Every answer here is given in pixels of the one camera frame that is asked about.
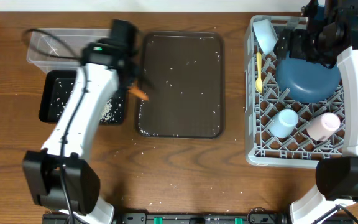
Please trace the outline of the orange carrot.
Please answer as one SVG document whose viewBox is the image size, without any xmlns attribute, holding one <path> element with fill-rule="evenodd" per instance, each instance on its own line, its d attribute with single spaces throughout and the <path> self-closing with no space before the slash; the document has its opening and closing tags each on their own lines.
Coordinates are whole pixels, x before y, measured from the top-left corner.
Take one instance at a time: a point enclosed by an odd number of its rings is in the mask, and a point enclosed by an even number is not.
<svg viewBox="0 0 358 224">
<path fill-rule="evenodd" d="M 149 101 L 149 96 L 137 86 L 130 86 L 128 92 L 141 100 Z"/>
</svg>

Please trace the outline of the dark blue plate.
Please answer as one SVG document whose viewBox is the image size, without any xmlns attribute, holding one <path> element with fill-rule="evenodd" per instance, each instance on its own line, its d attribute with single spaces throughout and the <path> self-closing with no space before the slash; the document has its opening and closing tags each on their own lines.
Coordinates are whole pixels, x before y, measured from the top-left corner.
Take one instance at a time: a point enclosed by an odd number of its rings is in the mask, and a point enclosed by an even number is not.
<svg viewBox="0 0 358 224">
<path fill-rule="evenodd" d="M 289 57 L 278 62 L 275 76 L 280 91 L 289 90 L 288 97 L 300 103 L 319 103 L 329 98 L 341 81 L 337 66 L 328 69 Z"/>
</svg>

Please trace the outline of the white rice pile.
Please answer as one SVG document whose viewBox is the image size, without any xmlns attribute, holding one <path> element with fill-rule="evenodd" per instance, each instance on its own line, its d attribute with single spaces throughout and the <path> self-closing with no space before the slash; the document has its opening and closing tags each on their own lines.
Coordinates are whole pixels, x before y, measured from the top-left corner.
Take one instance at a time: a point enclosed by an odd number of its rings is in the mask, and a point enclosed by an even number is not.
<svg viewBox="0 0 358 224">
<path fill-rule="evenodd" d="M 109 100 L 101 112 L 101 117 L 99 119 L 101 123 L 107 123 L 112 118 L 111 110 L 112 110 L 112 100 Z"/>
</svg>

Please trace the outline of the light blue bowl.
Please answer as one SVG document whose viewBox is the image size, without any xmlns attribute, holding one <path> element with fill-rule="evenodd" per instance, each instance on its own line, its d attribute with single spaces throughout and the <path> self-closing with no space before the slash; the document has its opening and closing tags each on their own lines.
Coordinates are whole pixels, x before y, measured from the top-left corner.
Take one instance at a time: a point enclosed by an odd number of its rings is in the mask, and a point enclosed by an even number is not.
<svg viewBox="0 0 358 224">
<path fill-rule="evenodd" d="M 271 53 L 278 41 L 272 23 L 268 19 L 254 22 L 252 25 L 258 44 L 265 55 Z"/>
</svg>

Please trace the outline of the yellow plastic spoon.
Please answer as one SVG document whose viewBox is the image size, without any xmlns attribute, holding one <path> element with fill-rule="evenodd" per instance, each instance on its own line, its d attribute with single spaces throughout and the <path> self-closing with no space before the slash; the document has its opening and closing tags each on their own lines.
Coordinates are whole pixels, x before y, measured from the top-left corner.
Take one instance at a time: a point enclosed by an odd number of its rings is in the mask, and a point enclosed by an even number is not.
<svg viewBox="0 0 358 224">
<path fill-rule="evenodd" d="M 257 79 L 255 81 L 255 89 L 262 94 L 263 93 L 263 82 L 262 82 L 262 54 L 256 53 L 257 61 Z"/>
</svg>

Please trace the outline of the pink plastic cup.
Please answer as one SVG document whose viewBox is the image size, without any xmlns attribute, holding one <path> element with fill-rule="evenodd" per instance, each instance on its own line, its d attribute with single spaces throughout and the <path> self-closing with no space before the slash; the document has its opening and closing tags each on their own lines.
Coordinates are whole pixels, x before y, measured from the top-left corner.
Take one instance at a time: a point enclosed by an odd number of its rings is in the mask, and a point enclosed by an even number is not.
<svg viewBox="0 0 358 224">
<path fill-rule="evenodd" d="M 325 141 L 340 127 L 341 121 L 334 113 L 323 113 L 310 121 L 306 131 L 315 141 Z"/>
</svg>

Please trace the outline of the light blue plastic cup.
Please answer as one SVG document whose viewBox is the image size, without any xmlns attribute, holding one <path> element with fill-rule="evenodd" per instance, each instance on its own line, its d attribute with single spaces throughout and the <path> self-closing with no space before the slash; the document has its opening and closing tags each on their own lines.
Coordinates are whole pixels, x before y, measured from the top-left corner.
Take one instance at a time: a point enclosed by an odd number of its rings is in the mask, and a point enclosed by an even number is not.
<svg viewBox="0 0 358 224">
<path fill-rule="evenodd" d="M 277 113 L 272 120 L 273 123 L 268 129 L 270 133 L 278 138 L 286 138 L 291 135 L 298 124 L 298 114 L 292 109 L 284 109 Z"/>
</svg>

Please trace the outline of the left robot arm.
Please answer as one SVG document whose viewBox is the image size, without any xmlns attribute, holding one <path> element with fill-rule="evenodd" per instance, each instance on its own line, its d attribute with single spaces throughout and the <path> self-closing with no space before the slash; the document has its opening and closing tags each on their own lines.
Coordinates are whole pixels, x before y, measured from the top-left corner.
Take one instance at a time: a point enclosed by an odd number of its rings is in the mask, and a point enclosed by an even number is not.
<svg viewBox="0 0 358 224">
<path fill-rule="evenodd" d="M 60 43 L 79 64 L 65 109 L 39 151 L 27 151 L 22 168 L 36 205 L 66 213 L 66 223 L 112 223 L 114 207 L 100 196 L 101 181 L 88 164 L 101 113 L 108 100 L 139 76 L 133 61 L 138 28 L 115 19 L 107 37 L 77 54 L 43 29 L 27 29 Z"/>
</svg>

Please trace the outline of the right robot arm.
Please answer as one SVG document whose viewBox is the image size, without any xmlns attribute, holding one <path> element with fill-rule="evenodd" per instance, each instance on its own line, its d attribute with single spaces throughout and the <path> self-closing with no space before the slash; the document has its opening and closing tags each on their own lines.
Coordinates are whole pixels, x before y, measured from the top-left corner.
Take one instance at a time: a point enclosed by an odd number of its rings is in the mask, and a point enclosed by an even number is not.
<svg viewBox="0 0 358 224">
<path fill-rule="evenodd" d="M 303 59 L 337 66 L 344 90 L 345 138 L 342 156 L 316 166 L 315 186 L 290 205 L 289 223 L 321 223 L 358 203 L 358 0 L 326 1 L 324 17 L 311 0 L 302 9 L 306 29 L 283 31 L 274 52 L 280 59 Z"/>
</svg>

